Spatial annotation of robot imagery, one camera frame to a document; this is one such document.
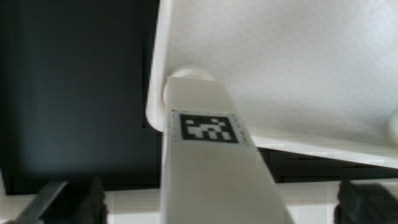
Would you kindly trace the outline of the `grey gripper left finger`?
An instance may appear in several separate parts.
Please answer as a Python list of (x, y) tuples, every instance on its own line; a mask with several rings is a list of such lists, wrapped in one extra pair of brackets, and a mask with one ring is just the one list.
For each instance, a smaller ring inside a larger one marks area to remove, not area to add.
[(108, 224), (100, 179), (49, 182), (10, 224)]

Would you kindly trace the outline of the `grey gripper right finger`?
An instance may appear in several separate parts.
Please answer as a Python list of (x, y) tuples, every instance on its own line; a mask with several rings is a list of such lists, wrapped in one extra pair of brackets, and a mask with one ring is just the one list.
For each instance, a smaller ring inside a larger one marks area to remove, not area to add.
[(333, 224), (398, 224), (398, 199), (376, 183), (339, 183)]

